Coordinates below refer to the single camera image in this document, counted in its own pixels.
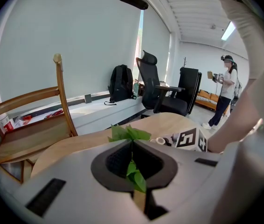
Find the white sneaker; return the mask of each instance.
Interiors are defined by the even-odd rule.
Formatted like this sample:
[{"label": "white sneaker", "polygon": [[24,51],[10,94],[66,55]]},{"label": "white sneaker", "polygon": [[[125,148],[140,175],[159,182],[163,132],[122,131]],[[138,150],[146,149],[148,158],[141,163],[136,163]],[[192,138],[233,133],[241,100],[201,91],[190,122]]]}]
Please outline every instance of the white sneaker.
[{"label": "white sneaker", "polygon": [[208,123],[203,123],[201,126],[204,127],[205,129],[211,129],[212,128]]}]

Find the chair seat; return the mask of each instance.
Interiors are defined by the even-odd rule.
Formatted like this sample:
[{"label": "chair seat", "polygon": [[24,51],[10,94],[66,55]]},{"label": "chair seat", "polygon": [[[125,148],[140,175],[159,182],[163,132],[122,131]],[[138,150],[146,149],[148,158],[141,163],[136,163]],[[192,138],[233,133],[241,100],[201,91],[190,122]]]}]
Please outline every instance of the chair seat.
[{"label": "chair seat", "polygon": [[176,99],[172,97],[165,97],[159,111],[176,113],[185,116],[187,113],[187,107],[188,107],[187,102],[184,100]]}]

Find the roller blind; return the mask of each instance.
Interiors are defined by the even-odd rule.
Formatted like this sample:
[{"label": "roller blind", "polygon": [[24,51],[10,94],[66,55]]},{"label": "roller blind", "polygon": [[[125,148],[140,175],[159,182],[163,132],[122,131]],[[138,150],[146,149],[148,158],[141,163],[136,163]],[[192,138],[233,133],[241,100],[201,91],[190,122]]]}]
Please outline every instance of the roller blind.
[{"label": "roller blind", "polygon": [[164,81],[169,52],[170,33],[156,11],[149,6],[144,12],[141,49],[157,57],[159,80]]},{"label": "roller blind", "polygon": [[119,0],[18,0],[0,41],[2,101],[56,86],[55,53],[67,98],[107,91],[115,66],[133,67],[139,18]]}]

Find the ceiling light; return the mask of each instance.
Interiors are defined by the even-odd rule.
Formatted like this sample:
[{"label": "ceiling light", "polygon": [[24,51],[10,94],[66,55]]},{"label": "ceiling light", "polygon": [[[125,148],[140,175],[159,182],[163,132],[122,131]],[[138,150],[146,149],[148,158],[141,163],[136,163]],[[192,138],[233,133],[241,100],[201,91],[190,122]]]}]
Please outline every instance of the ceiling light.
[{"label": "ceiling light", "polygon": [[230,21],[229,26],[226,28],[223,36],[221,37],[221,40],[226,41],[235,29],[236,29],[235,25]]}]

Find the black backpack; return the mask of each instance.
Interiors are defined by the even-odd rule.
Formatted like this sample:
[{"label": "black backpack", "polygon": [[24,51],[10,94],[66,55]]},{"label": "black backpack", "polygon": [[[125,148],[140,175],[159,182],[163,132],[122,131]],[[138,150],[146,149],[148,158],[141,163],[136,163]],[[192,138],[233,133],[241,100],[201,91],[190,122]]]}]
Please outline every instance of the black backpack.
[{"label": "black backpack", "polygon": [[113,69],[110,86],[110,102],[118,102],[130,99],[133,96],[133,76],[132,71],[126,65],[119,65]]}]

